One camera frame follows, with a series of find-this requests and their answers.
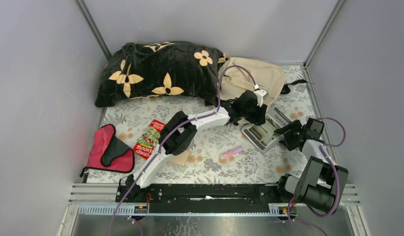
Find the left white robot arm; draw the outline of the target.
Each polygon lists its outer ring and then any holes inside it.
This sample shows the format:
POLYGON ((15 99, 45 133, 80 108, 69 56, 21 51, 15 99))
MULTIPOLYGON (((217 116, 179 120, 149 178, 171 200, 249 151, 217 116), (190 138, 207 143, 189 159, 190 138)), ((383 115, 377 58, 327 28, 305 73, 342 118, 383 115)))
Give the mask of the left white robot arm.
POLYGON ((216 108, 204 113, 186 115, 177 112, 162 129, 158 144, 145 164, 128 177, 126 195, 134 202, 142 201, 146 195, 145 188, 153 183, 160 168, 186 151, 197 132, 228 124, 238 125, 242 119, 256 125, 263 124, 267 96, 266 90, 257 88, 246 90, 232 102, 219 100, 216 108))

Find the grey photo cover book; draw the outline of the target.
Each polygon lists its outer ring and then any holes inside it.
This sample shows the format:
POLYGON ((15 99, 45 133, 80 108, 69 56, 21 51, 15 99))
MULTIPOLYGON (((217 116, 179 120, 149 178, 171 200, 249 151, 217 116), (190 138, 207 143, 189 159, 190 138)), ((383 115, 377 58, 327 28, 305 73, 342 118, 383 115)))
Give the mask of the grey photo cover book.
POLYGON ((261 153, 267 153, 282 140, 282 135, 275 133, 275 131, 289 123, 291 120, 276 106, 272 106, 265 115, 264 124, 247 124, 241 132, 261 153))

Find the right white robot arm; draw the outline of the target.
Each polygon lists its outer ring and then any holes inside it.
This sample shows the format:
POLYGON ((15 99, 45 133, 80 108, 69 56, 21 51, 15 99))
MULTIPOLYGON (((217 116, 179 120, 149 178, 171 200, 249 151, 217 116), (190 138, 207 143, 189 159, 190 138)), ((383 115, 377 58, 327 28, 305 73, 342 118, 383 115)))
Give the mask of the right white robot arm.
POLYGON ((336 164, 326 150, 332 144, 321 139, 324 127, 324 118, 308 118, 304 125, 295 120, 274 131, 283 136, 280 143, 284 148, 298 149, 307 158, 300 177, 285 174, 278 180, 276 198, 283 203, 293 198, 318 217, 337 211, 348 178, 348 170, 336 164))

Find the beige canvas student bag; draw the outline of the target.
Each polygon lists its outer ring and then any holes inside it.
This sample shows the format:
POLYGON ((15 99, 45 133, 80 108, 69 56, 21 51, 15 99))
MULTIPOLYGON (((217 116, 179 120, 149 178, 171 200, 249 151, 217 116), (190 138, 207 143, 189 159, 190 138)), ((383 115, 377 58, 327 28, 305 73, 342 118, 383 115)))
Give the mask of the beige canvas student bag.
POLYGON ((254 83, 259 89, 268 92, 263 104, 269 111, 279 95, 291 92, 290 86, 304 84, 307 81, 298 79, 292 83, 285 82, 282 67, 268 62, 240 57, 218 59, 218 74, 225 73, 220 86, 221 102, 239 98, 246 90, 254 91, 254 83))

